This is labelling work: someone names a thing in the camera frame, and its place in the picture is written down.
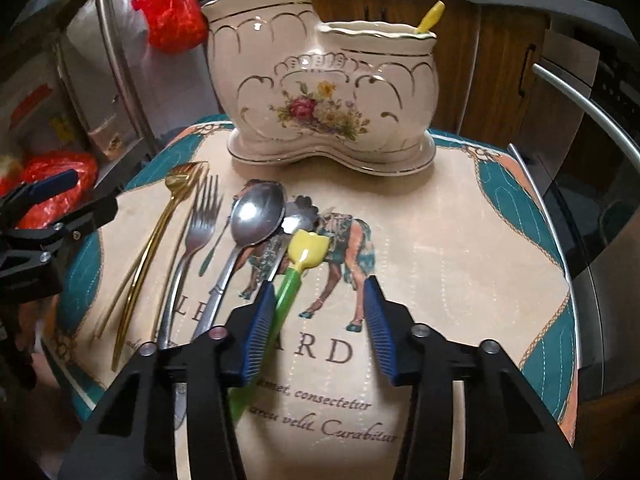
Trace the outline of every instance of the red plastic bag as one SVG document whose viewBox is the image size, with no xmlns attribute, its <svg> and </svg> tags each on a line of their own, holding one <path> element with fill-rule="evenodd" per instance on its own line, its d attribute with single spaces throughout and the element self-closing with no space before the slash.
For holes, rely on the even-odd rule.
<svg viewBox="0 0 640 480">
<path fill-rule="evenodd" d="M 36 182 L 66 170 L 76 170 L 78 183 L 41 204 L 33 206 L 17 225 L 20 229 L 42 229 L 61 216 L 76 209 L 82 197 L 90 190 L 98 175 L 98 163 L 88 153 L 48 152 L 34 156 L 22 170 L 21 181 Z"/>
<path fill-rule="evenodd" d="M 207 22 L 197 0 L 133 0 L 145 13 L 149 44 L 167 54 L 178 54 L 203 43 Z"/>
</svg>

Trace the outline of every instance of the cabinet handle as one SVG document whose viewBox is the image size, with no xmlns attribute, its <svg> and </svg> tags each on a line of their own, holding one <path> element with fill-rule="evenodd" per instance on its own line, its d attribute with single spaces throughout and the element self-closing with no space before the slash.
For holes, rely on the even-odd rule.
<svg viewBox="0 0 640 480">
<path fill-rule="evenodd" d="M 520 72 L 520 82 L 518 83 L 518 95 L 524 97 L 524 90 L 522 89 L 522 80 L 524 79 L 524 71 L 527 69 L 527 63 L 529 62 L 529 52 L 534 53 L 536 46 L 531 43 L 524 52 L 524 61 L 522 62 L 522 70 Z"/>
</svg>

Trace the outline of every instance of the blue gripper pad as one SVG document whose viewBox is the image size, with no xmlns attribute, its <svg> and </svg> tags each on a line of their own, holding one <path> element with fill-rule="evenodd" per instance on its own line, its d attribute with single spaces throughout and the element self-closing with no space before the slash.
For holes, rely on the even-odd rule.
<svg viewBox="0 0 640 480">
<path fill-rule="evenodd" d="M 403 304 L 385 299 L 375 276 L 369 276 L 364 282 L 364 317 L 380 369 L 391 384 L 417 384 L 422 355 L 411 342 L 414 319 Z"/>
<path fill-rule="evenodd" d="M 230 347 L 220 357 L 220 371 L 230 381 L 228 386 L 245 386 L 260 371 L 275 308 L 273 283 L 264 281 L 253 303 L 231 311 L 225 325 L 231 335 Z"/>
</svg>

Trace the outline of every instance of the green handle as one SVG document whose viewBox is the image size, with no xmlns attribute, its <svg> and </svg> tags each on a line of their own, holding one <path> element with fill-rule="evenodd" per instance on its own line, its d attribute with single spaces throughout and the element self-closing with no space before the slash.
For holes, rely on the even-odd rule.
<svg viewBox="0 0 640 480">
<path fill-rule="evenodd" d="M 273 351 L 276 338 L 278 337 L 280 330 L 282 330 L 284 320 L 287 319 L 287 314 L 289 314 L 289 311 L 293 306 L 293 302 L 296 299 L 296 294 L 300 290 L 301 284 L 302 279 L 300 278 L 300 274 L 292 267 L 289 267 L 287 272 L 285 272 L 284 280 L 278 289 L 276 312 L 273 316 L 273 321 L 271 322 L 271 330 L 269 332 L 267 346 L 264 349 L 264 357 L 262 358 L 263 363 Z M 238 420 L 240 420 L 240 417 L 251 402 L 251 399 L 254 398 L 254 393 L 255 380 L 247 386 L 242 388 L 233 388 L 229 391 L 229 409 L 231 410 L 231 417 L 234 425 L 238 423 Z"/>
</svg>

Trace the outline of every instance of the kitchen counter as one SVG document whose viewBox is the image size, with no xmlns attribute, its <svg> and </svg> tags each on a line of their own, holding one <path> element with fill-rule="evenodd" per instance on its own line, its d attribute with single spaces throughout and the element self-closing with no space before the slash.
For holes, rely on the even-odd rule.
<svg viewBox="0 0 640 480">
<path fill-rule="evenodd" d="M 587 0 L 465 0 L 480 6 L 521 7 L 548 12 L 602 37 L 607 43 L 640 54 L 640 46 L 620 13 Z"/>
</svg>

